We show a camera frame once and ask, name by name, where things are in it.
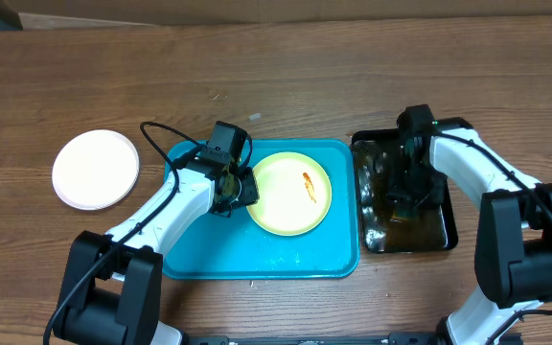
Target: rectangular blue tray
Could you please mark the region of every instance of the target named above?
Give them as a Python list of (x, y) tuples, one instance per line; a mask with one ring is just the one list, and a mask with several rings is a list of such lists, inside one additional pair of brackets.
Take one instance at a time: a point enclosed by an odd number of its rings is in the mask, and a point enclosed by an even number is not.
[[(192, 147), (182, 142), (169, 157), (174, 159)], [(254, 140), (249, 165), (285, 151), (306, 154), (327, 172), (332, 205), (323, 221), (306, 234), (282, 237), (259, 227), (245, 208), (234, 210), (231, 218), (204, 215), (166, 256), (165, 275), (173, 279), (342, 278), (355, 270), (360, 249), (351, 151), (333, 139)], [(246, 154), (247, 143), (242, 160)], [(165, 176), (169, 172), (166, 166)]]

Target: brown table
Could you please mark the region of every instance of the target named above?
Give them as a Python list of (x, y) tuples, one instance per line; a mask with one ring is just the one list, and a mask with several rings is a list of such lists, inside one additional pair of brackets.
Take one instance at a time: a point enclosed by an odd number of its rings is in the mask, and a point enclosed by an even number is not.
[[(159, 187), (163, 162), (141, 121), (197, 139), (222, 120), (254, 138), (347, 141), (394, 127), (413, 104), (466, 118), (505, 159), (552, 181), (552, 16), (0, 33), (0, 343), (40, 342), (71, 241), (118, 224)], [(51, 168), (95, 128), (128, 136), (142, 172), (120, 205), (75, 211), (53, 192)], [(179, 141), (154, 135), (164, 148)], [(454, 188), (452, 199), (450, 252), (362, 250), (340, 280), (166, 279), (161, 319), (191, 335), (431, 331), (476, 284), (477, 211)], [(517, 330), (526, 344), (552, 343), (551, 317)]]

